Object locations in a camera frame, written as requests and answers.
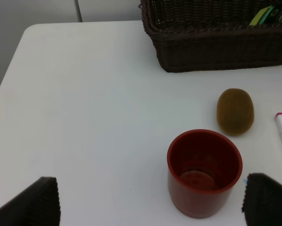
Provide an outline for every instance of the red plastic cup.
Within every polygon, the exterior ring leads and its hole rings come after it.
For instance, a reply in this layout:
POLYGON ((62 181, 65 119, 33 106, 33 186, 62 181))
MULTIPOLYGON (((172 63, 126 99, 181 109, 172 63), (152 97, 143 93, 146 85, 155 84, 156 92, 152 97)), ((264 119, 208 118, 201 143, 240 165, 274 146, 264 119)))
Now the red plastic cup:
POLYGON ((242 171, 237 147, 207 129, 179 135, 169 146, 167 164, 171 199, 192 218, 208 218, 219 211, 242 171))

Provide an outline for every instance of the brown wicker basket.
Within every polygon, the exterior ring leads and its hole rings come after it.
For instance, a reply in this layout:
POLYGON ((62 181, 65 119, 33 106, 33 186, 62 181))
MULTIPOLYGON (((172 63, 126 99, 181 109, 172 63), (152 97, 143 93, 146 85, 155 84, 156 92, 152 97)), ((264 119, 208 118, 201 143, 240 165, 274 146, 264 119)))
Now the brown wicker basket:
POLYGON ((248 26, 274 0, 141 0, 167 72, 282 65, 282 24, 248 26))

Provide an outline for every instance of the cup rim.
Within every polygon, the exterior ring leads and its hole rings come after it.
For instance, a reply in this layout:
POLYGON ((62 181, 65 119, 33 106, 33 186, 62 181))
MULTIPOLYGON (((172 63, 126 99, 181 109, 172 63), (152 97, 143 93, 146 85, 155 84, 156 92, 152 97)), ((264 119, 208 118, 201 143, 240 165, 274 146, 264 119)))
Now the cup rim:
POLYGON ((239 152, 239 150, 237 149, 237 147, 235 146, 235 144, 229 140, 227 137, 225 137, 224 135, 218 133, 218 132, 215 132, 215 131, 212 131, 212 130, 209 130, 209 129, 193 129, 193 130, 189 130, 189 131, 186 131, 182 134, 180 134, 179 136, 177 136, 173 142, 170 144, 169 148, 168 148, 168 151, 167 151, 167 164, 168 164, 168 169, 169 171, 171 172, 171 174, 173 175, 173 177, 181 184, 183 185, 184 187, 186 187, 187 189, 191 190, 191 191, 194 191, 194 192, 197 192, 199 194, 219 194, 219 193, 222 193, 222 192, 225 192, 227 190, 229 190, 230 188, 232 188, 236 182, 240 179, 241 177, 241 172, 242 172, 242 169, 243 169, 243 162, 242 162, 242 158, 241 158, 241 154, 239 152), (235 154, 238 158, 238 162, 239 162, 239 170, 237 172, 237 175, 236 177, 234 178, 234 180, 228 184, 226 187, 223 187, 221 189, 217 189, 217 190, 210 190, 210 191, 205 191, 205 190, 199 190, 199 189, 196 189, 196 188, 193 188, 187 184, 185 184, 182 180, 180 180, 180 178, 175 174, 174 172, 174 169, 173 167, 171 166, 170 164, 170 155, 173 151, 173 147, 174 145, 177 143, 178 140, 180 140, 182 137, 185 137, 186 135, 190 135, 190 134, 193 134, 193 133, 198 133, 198 132, 205 132, 205 133, 208 133, 208 134, 213 134, 215 136, 218 136, 219 138, 223 139, 224 141, 226 141, 232 148, 233 150, 235 151, 235 154))

